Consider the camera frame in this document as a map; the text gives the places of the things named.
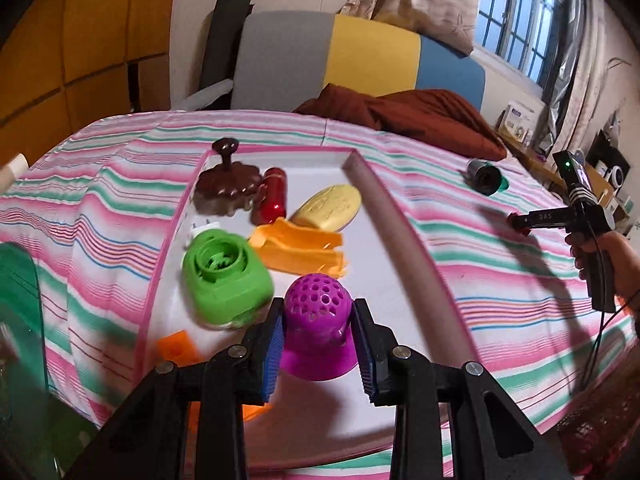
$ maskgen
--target black cable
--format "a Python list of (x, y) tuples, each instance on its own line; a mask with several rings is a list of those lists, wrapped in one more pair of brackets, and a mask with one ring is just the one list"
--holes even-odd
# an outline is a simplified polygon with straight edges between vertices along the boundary
[[(603, 325), (602, 324), (602, 320), (604, 319), (604, 312), (602, 313), (602, 316), (600, 317), (600, 330), (598, 331), (598, 338), (596, 339), (596, 342), (591, 346), (591, 352), (589, 352), (589, 357), (587, 358), (587, 363), (585, 364), (585, 369), (582, 375), (582, 379), (580, 380), (580, 390), (583, 391), (589, 384), (589, 380), (591, 380), (591, 375), (593, 375), (593, 369), (595, 368), (595, 363), (598, 359), (598, 349), (600, 348), (600, 344), (598, 343), (598, 349), (596, 349), (596, 343), (599, 342), (599, 340), (602, 338), (602, 335), (604, 333), (604, 331), (606, 330), (607, 326), (609, 326), (609, 323), (611, 323), (614, 318), (620, 314), (620, 312), (622, 312), (626, 307), (628, 307), (633, 300), (636, 299), (636, 297), (638, 297), (638, 295), (640, 294), (640, 288), (638, 290), (635, 291), (635, 293), (633, 293), (633, 295), (631, 296), (631, 298), (628, 299), (628, 301), (621, 306), (619, 309), (617, 309), (609, 319), (607, 319), (607, 322)], [(589, 372), (589, 375), (587, 375), (587, 368), (590, 366), (590, 361), (591, 361), (591, 355), (594, 353), (596, 353), (596, 355), (594, 355), (593, 357), (593, 364), (591, 365), (591, 371)]]
[[(582, 206), (582, 214), (586, 218), (586, 212), (584, 211), (584, 205)], [(600, 249), (600, 245), (598, 243), (598, 239), (596, 238), (595, 232), (593, 232), (593, 228), (589, 222), (586, 222), (587, 227), (589, 228), (591, 238), (593, 238), (594, 243), (596, 244), (596, 252), (598, 255), (598, 270), (600, 271), (600, 275), (598, 276), (598, 282), (601, 284), (600, 287), (600, 307), (602, 308), (606, 302), (606, 295), (608, 292), (607, 283), (606, 283), (606, 275), (604, 273), (604, 257), (602, 256), (602, 250)], [(582, 373), (582, 379), (580, 380), (580, 390), (584, 390), (591, 380), (591, 376), (593, 375), (593, 371), (595, 370), (596, 362), (598, 361), (598, 352), (600, 351), (600, 342), (602, 341), (602, 332), (604, 330), (604, 311), (602, 311), (602, 315), (600, 316), (600, 328), (598, 329), (598, 336), (596, 337), (596, 341), (594, 341), (593, 346), (591, 347), (591, 351), (589, 352), (589, 357), (587, 357), (587, 362), (584, 366), (584, 372)]]

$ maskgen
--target orange wall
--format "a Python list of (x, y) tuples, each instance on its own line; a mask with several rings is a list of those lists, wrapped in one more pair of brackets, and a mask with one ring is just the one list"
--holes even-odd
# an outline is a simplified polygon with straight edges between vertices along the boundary
[(146, 109), (168, 107), (157, 82), (168, 80), (172, 1), (35, 0), (0, 50), (0, 164), (18, 152), (33, 164), (87, 124), (129, 113), (128, 64), (156, 82)]

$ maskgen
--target bed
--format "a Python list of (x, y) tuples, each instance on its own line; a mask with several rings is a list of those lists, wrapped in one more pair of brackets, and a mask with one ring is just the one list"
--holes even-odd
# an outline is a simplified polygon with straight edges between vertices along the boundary
[[(561, 230), (523, 237), (505, 223), (513, 211), (561, 205), (517, 160), (497, 163), (510, 186), (486, 197), (464, 182), (465, 157), (351, 124), (247, 110), (97, 121), (0, 198), (0, 241), (25, 248), (36, 266), (55, 396), (101, 425), (146, 373), (146, 333), (175, 211), (211, 142), (229, 135), (356, 149), (433, 259), (481, 363), (541, 432), (571, 410), (600, 316)], [(634, 338), (630, 317), (611, 323), (599, 378)], [(444, 449), (450, 454), (447, 440)], [(383, 450), (287, 475), (386, 478), (389, 465)]]

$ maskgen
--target green plastic toy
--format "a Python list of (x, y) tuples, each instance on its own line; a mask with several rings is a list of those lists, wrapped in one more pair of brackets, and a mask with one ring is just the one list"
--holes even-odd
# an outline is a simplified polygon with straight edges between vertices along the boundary
[(255, 251), (241, 236), (221, 229), (193, 239), (182, 275), (198, 315), (212, 325), (248, 324), (273, 296), (273, 281)]

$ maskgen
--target box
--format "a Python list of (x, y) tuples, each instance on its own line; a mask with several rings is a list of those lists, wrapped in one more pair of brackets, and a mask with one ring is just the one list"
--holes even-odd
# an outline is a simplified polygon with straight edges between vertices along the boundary
[(535, 116), (531, 108), (519, 101), (511, 101), (502, 115), (498, 129), (527, 145), (536, 127)]

